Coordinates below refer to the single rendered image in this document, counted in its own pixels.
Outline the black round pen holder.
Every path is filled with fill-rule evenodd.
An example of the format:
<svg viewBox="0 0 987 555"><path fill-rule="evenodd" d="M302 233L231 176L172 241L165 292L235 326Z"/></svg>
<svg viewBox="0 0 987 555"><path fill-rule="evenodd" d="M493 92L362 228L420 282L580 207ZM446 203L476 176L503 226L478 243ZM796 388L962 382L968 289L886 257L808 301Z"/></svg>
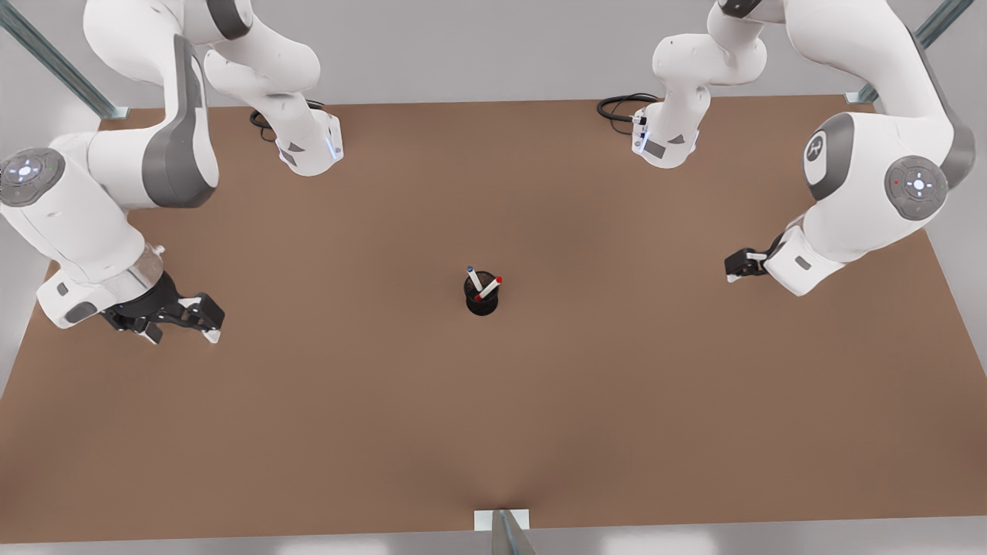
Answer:
<svg viewBox="0 0 987 555"><path fill-rule="evenodd" d="M489 284L495 278L493 274L487 273L486 271L476 271L476 272L477 274L479 274L480 281L482 281L484 287L486 287L486 285ZM500 291L499 288L493 293L493 295L490 296L490 298L488 298L484 302L473 301L473 296L475 296L477 292L475 291L475 289L473 289L473 285L471 284L469 275L467 274L467 278L464 281L464 296L465 296L465 303L467 309L469 310L469 312L478 316L490 315L491 313L494 312L494 310L497 309L498 291Z"/></svg>

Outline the silver frame post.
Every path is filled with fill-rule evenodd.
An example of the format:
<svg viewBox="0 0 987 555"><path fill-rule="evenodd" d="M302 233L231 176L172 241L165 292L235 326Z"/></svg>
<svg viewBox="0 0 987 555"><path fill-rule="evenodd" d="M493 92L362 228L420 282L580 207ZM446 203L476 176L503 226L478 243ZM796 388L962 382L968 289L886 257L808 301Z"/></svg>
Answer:
<svg viewBox="0 0 987 555"><path fill-rule="evenodd" d="M916 29L909 29L910 39L913 49L921 57L927 52L928 47L934 45L952 25L962 17L979 0L935 0L937 7L927 15L922 24ZM875 89L871 82L867 82L857 91L850 91L844 94L845 102L848 105L874 105L881 97L878 89Z"/></svg>
<svg viewBox="0 0 987 555"><path fill-rule="evenodd" d="M491 555L537 555L527 537L529 509L475 510L473 530L490 531Z"/></svg>
<svg viewBox="0 0 987 555"><path fill-rule="evenodd" d="M130 109L113 105L9 0L0 0L0 27L100 119L128 117Z"/></svg>

